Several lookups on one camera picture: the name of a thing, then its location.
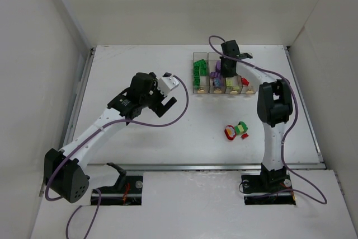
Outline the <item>small purple lego brick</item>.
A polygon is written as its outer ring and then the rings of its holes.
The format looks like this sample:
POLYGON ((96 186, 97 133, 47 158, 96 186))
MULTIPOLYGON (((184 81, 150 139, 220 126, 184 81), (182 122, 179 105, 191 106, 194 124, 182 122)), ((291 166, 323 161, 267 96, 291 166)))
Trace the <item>small purple lego brick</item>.
POLYGON ((215 71, 216 72, 221 72, 221 61, 217 61, 215 64, 215 71))

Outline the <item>pale green lego brick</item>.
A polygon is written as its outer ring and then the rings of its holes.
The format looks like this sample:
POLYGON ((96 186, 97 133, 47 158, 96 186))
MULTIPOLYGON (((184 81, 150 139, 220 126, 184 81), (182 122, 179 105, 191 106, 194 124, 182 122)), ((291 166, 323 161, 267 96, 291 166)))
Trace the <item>pale green lego brick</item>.
POLYGON ((233 86, 233 80, 232 80, 231 78, 226 78, 225 81, 226 81, 226 85, 227 85, 228 87, 232 87, 232 86, 233 86))

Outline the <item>purple rounded lego brick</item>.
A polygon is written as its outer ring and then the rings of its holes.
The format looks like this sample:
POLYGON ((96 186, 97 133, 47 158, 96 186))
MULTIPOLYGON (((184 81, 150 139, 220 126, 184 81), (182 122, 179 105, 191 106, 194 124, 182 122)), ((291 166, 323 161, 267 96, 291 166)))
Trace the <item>purple rounded lego brick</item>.
POLYGON ((211 72, 209 75, 210 79, 214 80, 214 79, 221 79, 222 75, 219 72, 211 72))

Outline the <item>purple flower lego piece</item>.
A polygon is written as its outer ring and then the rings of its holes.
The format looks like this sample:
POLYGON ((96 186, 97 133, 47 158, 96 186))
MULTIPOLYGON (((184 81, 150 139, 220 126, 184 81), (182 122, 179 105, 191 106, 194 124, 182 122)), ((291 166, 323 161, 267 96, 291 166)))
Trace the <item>purple flower lego piece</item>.
POLYGON ((213 86, 215 86, 215 87, 221 87, 221 86, 222 86, 221 79, 219 79, 219 78, 214 78, 214 79, 213 79, 213 86))

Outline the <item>red round lego piece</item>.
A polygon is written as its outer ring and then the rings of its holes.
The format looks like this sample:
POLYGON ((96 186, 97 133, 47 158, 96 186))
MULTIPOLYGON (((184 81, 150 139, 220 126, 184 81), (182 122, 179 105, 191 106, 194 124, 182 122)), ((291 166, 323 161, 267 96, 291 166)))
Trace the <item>red round lego piece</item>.
POLYGON ((249 81, 244 77, 241 78, 241 82, 242 82, 242 85, 245 85, 245 86, 249 85, 249 81))

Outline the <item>long green lego brick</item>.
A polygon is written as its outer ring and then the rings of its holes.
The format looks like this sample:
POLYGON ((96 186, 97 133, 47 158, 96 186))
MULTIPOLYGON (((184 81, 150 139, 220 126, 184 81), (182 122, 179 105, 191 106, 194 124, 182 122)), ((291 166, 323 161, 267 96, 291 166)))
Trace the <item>long green lego brick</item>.
POLYGON ((207 60, 205 60, 205 59, 195 60, 195 61, 193 61, 193 67, 194 67, 194 69, 206 70, 207 69, 207 60))

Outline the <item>green lego plate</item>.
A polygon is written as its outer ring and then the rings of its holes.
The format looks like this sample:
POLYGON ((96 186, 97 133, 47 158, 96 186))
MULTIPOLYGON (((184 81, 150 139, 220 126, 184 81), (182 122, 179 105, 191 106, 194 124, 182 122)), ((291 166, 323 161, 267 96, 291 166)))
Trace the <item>green lego plate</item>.
POLYGON ((208 75, 208 69, 193 69, 193 78, 206 77, 208 75))

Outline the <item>small green lego brick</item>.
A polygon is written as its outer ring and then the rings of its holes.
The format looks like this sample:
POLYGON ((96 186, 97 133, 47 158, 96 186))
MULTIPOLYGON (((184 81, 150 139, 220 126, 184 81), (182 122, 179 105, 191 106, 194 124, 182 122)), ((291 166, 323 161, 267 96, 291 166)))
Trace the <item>small green lego brick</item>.
POLYGON ((194 79, 194 87, 200 87, 201 86, 201 79, 195 78, 194 79))

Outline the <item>green lego brick cluster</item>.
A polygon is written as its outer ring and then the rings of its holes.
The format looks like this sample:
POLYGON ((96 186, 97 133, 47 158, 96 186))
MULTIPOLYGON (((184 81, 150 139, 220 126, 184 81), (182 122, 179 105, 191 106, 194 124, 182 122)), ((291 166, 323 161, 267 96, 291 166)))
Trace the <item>green lego brick cluster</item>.
POLYGON ((245 134, 248 130, 248 127, 245 122, 240 121, 235 127, 234 127, 235 133, 237 135, 245 134))

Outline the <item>red flower lego piece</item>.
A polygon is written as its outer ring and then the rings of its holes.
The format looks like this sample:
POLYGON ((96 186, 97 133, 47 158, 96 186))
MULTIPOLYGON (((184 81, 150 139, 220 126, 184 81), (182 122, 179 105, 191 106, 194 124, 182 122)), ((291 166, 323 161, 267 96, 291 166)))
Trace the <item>red flower lego piece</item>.
POLYGON ((234 126, 227 125, 224 129, 224 134, 228 140, 234 140, 237 136, 234 126))

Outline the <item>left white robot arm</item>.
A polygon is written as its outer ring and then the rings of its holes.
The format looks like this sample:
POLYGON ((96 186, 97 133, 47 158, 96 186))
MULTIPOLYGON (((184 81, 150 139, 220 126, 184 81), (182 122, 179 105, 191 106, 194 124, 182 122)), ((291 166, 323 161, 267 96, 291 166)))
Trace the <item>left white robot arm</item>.
POLYGON ((126 171, 114 163, 107 163, 104 172, 85 173, 94 155, 111 137, 129 124, 144 125, 136 121, 142 110, 152 110, 159 118, 175 103, 171 97, 163 100, 183 81, 170 73, 157 77, 151 73, 137 73, 129 87, 116 95, 96 121, 81 135, 62 149, 50 149, 44 157, 45 199, 65 199, 75 203, 88 189, 110 188, 121 190, 126 185, 126 171))

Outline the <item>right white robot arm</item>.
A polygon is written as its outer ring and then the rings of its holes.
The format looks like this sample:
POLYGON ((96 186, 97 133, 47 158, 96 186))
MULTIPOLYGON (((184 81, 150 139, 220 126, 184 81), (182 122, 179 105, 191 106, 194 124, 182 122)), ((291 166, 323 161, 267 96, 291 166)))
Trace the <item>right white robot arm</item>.
POLYGON ((293 113, 290 85, 282 75, 244 62, 252 56, 241 53, 236 41, 225 41, 221 48, 222 75, 232 77, 242 68, 258 90, 257 115, 264 129, 264 155, 260 174, 243 176, 242 181, 247 182, 254 192, 273 191, 288 178, 282 161, 282 139, 285 125, 293 113))

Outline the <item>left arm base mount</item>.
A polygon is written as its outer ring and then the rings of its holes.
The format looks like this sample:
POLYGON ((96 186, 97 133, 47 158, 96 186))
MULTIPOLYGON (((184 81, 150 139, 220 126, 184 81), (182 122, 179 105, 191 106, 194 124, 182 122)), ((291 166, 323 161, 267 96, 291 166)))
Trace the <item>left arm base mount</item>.
POLYGON ((114 163, 89 172, 91 205, 137 206, 142 204, 143 175, 128 173, 114 163))

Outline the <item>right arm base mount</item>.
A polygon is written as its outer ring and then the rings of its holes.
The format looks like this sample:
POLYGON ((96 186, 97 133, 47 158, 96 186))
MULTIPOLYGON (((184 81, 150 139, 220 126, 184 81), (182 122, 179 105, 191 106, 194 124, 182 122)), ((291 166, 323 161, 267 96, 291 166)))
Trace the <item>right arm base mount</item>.
POLYGON ((261 165, 259 174, 241 175, 240 187, 245 205, 296 205, 285 167, 269 171, 261 165))

